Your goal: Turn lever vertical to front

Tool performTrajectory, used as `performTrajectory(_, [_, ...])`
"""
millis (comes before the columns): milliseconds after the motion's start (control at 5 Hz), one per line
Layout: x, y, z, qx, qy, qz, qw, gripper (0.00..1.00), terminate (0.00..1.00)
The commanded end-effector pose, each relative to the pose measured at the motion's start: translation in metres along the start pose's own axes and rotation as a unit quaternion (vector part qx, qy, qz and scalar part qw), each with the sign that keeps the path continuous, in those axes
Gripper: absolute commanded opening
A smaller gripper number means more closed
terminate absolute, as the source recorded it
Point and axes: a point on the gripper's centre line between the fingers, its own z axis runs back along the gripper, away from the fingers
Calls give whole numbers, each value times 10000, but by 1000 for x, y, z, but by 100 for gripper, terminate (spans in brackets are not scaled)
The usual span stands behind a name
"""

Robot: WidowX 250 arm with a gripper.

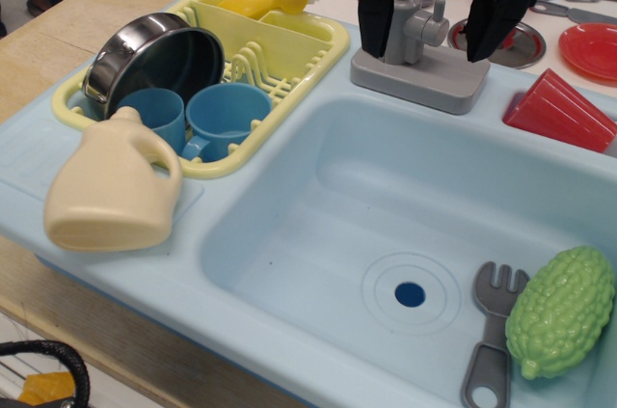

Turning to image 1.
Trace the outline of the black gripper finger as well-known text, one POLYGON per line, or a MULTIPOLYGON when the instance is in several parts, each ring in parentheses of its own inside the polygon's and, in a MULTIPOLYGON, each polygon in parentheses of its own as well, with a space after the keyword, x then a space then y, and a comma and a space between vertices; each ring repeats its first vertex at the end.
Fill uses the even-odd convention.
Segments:
POLYGON ((362 49, 374 58, 385 54, 393 9, 394 0, 358 0, 362 49))
POLYGON ((490 57, 536 0, 472 0, 465 27, 467 59, 490 57))

